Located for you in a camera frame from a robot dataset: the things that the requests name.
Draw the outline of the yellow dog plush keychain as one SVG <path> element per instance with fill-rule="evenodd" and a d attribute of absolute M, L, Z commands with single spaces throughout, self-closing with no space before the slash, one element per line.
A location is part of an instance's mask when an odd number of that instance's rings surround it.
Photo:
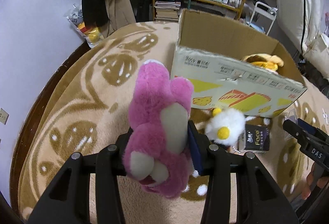
<path fill-rule="evenodd" d="M 284 61 L 280 57 L 265 53 L 244 56 L 242 61 L 273 72 L 284 66 Z"/>

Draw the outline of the white fluffy plush yellow pompoms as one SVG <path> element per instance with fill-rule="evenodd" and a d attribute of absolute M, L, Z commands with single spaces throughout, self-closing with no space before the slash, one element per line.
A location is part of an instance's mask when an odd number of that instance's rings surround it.
<path fill-rule="evenodd" d="M 212 111 L 212 117 L 205 127 L 205 135 L 216 144 L 227 147 L 235 145 L 245 130 L 245 124 L 253 120 L 254 116 L 245 116 L 241 111 L 234 108 Z"/>

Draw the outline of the pink plush bear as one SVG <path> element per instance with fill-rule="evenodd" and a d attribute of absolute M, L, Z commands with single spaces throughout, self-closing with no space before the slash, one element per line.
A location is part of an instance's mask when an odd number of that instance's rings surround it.
<path fill-rule="evenodd" d="M 193 84 L 171 79 L 157 60 L 138 71 L 128 121 L 132 129 L 122 162 L 127 175 L 144 191 L 176 198 L 193 171 L 188 147 L 188 121 Z"/>

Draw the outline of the open cardboard box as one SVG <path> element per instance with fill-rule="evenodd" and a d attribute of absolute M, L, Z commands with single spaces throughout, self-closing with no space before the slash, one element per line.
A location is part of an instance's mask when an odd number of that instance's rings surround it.
<path fill-rule="evenodd" d="M 284 66 L 273 72 L 242 61 L 261 53 L 280 57 Z M 194 10 L 180 15 L 171 77 L 193 84 L 193 108 L 234 108 L 267 118 L 278 116 L 307 89 L 279 41 L 237 20 Z"/>

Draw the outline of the white rolling cart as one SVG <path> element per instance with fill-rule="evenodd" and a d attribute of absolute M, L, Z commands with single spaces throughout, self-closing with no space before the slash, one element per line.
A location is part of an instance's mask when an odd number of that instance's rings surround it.
<path fill-rule="evenodd" d="M 274 22 L 276 21 L 277 13 L 278 9 L 276 7 L 271 7 L 266 3 L 257 1 L 254 5 L 250 19 L 247 20 L 247 25 L 263 34 L 269 35 Z M 260 17 L 261 19 L 264 18 L 270 21 L 270 25 L 266 30 L 261 25 L 256 23 L 256 16 Z"/>

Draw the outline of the cream folded mattress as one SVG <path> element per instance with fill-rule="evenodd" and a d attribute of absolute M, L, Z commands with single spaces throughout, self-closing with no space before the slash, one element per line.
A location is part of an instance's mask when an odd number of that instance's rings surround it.
<path fill-rule="evenodd" d="M 320 31 L 323 0 L 277 0 L 277 5 L 279 26 L 301 54 L 326 48 Z"/>

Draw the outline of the plastic bag of toys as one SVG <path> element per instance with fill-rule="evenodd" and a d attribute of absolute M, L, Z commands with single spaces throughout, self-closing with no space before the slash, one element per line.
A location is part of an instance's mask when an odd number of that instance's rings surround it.
<path fill-rule="evenodd" d="M 85 25 L 82 5 L 73 4 L 73 7 L 66 12 L 65 17 L 71 27 L 88 43 L 91 49 L 104 39 L 98 27 L 87 27 Z"/>

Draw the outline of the stack of books left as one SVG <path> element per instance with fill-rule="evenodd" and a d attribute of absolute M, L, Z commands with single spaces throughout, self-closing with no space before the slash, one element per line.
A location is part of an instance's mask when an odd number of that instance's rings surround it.
<path fill-rule="evenodd" d="M 175 21 L 180 16 L 181 3 L 175 1 L 156 1 L 154 4 L 154 19 L 156 21 Z"/>

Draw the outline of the wall socket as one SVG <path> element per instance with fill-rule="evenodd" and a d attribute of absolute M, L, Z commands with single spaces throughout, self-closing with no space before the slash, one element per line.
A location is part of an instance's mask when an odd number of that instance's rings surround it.
<path fill-rule="evenodd" d="M 9 114 L 3 108 L 1 108 L 0 109 L 0 122 L 5 125 L 7 123 L 8 117 L 9 117 Z"/>

